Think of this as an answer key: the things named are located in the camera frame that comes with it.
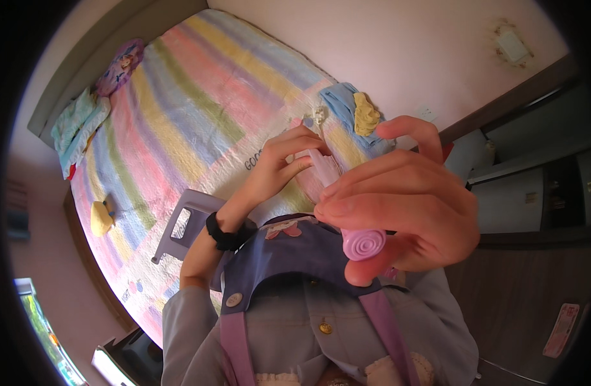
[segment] pink spiral button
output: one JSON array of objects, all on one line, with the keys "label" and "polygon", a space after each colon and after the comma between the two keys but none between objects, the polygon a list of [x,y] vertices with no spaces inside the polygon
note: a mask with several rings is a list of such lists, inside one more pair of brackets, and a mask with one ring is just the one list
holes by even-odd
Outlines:
[{"label": "pink spiral button", "polygon": [[376,256],[386,244],[386,231],[381,229],[341,229],[341,233],[342,251],[354,261]]}]

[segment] grey jacket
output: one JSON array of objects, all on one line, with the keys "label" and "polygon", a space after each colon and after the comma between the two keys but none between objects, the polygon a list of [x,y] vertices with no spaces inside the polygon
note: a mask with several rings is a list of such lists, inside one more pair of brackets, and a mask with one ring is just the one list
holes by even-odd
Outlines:
[{"label": "grey jacket", "polygon": [[[380,277],[402,335],[432,365],[435,384],[469,385],[478,348],[448,288],[443,269],[408,273],[404,286]],[[331,333],[320,331],[328,323]],[[357,298],[302,278],[256,290],[246,312],[253,369],[298,374],[313,386],[329,361],[366,384],[364,368],[385,357]],[[220,321],[209,293],[187,287],[163,309],[163,385],[224,385]]]}]

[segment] red sticker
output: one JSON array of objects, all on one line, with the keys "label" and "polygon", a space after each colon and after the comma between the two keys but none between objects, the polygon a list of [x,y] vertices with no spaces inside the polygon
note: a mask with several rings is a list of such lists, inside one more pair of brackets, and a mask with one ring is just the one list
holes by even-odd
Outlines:
[{"label": "red sticker", "polygon": [[542,350],[542,355],[550,358],[557,358],[564,350],[568,337],[574,326],[574,321],[577,320],[578,305],[564,303],[558,314],[558,320],[555,321],[553,331],[549,336],[549,340]]}]

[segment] pink handheld device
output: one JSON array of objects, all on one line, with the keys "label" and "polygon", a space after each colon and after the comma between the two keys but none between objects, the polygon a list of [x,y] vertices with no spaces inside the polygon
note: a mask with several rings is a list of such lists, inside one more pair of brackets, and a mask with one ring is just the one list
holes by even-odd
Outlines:
[{"label": "pink handheld device", "polygon": [[[324,187],[338,180],[340,174],[331,157],[324,157],[317,149],[308,151]],[[376,256],[386,244],[386,231],[382,229],[341,229],[342,251],[354,261]]]}]

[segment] yellow cloth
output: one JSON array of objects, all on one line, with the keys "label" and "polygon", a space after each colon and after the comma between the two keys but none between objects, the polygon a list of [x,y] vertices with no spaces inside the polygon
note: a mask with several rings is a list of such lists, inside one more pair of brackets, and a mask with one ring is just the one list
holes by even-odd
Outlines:
[{"label": "yellow cloth", "polygon": [[353,131],[357,135],[369,136],[377,127],[380,115],[367,100],[364,93],[353,94],[353,100],[355,101],[355,125]]},{"label": "yellow cloth", "polygon": [[104,236],[113,225],[113,219],[109,216],[109,211],[105,204],[100,201],[94,201],[91,204],[90,227],[91,233],[96,237]]}]

